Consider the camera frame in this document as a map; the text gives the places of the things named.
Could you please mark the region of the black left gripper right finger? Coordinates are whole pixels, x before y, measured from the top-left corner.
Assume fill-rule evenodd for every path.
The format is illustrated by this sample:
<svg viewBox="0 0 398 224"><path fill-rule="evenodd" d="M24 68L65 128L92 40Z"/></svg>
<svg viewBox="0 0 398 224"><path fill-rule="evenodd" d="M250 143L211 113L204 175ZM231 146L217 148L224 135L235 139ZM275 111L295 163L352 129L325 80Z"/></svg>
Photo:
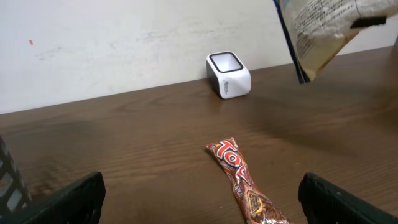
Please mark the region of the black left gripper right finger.
<svg viewBox="0 0 398 224"><path fill-rule="evenodd" d="M308 224L397 224L397 217L308 172L298 188Z"/></svg>

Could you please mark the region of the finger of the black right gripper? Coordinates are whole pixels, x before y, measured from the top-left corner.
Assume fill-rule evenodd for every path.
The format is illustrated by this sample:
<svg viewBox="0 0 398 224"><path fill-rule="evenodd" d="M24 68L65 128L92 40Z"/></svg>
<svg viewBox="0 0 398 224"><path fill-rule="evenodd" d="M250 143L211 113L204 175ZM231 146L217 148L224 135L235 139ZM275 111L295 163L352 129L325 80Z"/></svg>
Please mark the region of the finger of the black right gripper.
<svg viewBox="0 0 398 224"><path fill-rule="evenodd" d="M360 17L352 23L350 29L364 29L371 26L384 25L386 20L386 16Z"/></svg>

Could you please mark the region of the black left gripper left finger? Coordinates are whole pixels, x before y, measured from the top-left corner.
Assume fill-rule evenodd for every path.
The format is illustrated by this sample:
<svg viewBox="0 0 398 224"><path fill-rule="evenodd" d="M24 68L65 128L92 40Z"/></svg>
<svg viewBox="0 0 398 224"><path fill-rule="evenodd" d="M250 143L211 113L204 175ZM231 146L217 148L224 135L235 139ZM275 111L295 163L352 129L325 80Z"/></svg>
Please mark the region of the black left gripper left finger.
<svg viewBox="0 0 398 224"><path fill-rule="evenodd" d="M106 195L103 175L92 172L21 211L1 224L98 224Z"/></svg>

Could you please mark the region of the yellow snack bag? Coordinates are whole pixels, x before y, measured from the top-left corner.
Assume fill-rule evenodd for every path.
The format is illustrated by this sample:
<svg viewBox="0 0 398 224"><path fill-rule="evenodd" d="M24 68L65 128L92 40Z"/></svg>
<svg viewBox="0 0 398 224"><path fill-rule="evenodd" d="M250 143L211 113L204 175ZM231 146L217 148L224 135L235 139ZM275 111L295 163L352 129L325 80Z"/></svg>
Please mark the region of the yellow snack bag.
<svg viewBox="0 0 398 224"><path fill-rule="evenodd" d="M397 14L397 0L274 0L274 4L300 83L313 81L363 30L350 29L356 19Z"/></svg>

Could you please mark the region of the red orange snack packet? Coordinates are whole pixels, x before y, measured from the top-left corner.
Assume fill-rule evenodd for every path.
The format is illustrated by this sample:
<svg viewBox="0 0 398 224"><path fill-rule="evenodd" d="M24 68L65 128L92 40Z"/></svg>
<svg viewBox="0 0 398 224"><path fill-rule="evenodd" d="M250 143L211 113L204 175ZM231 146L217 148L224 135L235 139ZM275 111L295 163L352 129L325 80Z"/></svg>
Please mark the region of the red orange snack packet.
<svg viewBox="0 0 398 224"><path fill-rule="evenodd" d="M234 197L246 223L290 224L291 221L275 207L254 183L248 164L233 137L206 145L229 178Z"/></svg>

